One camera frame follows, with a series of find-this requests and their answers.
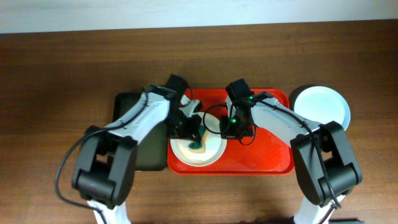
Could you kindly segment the green and yellow sponge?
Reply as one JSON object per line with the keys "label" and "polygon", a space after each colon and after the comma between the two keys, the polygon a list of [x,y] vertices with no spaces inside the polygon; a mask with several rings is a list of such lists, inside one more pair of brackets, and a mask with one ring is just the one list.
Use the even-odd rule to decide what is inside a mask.
{"label": "green and yellow sponge", "polygon": [[208,130],[201,125],[199,128],[200,140],[193,141],[188,145],[188,150],[195,154],[204,154],[206,151],[206,139],[209,135]]}

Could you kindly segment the white plate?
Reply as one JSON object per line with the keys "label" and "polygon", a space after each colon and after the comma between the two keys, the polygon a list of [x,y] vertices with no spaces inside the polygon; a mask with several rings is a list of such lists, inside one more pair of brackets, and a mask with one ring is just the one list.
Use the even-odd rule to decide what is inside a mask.
{"label": "white plate", "polygon": [[[201,125],[214,132],[220,132],[219,124],[219,119],[209,113],[206,114],[205,121],[201,122]],[[171,139],[170,146],[180,162],[193,167],[204,167],[216,162],[223,155],[227,145],[227,140],[222,139],[220,134],[209,132],[205,142],[205,153],[195,154],[188,150],[188,145],[192,142],[192,140],[186,139]]]}

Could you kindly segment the light blue plate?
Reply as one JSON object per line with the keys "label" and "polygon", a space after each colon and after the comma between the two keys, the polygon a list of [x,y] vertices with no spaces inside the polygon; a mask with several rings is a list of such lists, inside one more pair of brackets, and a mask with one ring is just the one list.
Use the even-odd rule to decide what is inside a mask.
{"label": "light blue plate", "polygon": [[311,86],[302,90],[294,100],[293,111],[322,124],[336,121],[345,131],[351,121],[348,102],[340,93],[326,86]]}

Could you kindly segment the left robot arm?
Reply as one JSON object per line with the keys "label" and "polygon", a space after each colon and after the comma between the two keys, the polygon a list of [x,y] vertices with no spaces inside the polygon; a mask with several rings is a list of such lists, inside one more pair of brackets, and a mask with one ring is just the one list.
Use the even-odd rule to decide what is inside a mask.
{"label": "left robot arm", "polygon": [[151,86],[135,105],[103,128],[92,126],[80,148],[72,186],[87,201],[98,223],[129,223],[125,200],[134,181],[137,150],[145,137],[165,123],[172,138],[200,141],[200,100],[181,105],[186,88]]}

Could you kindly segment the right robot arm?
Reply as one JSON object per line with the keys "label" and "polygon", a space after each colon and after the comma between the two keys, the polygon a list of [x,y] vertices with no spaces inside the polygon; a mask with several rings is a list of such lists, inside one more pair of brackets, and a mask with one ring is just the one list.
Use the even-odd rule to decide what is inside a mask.
{"label": "right robot arm", "polygon": [[297,182],[304,195],[294,223],[328,223],[363,174],[342,125],[321,124],[280,104],[266,91],[228,90],[228,115],[220,121],[223,139],[241,141],[264,129],[292,150]]}

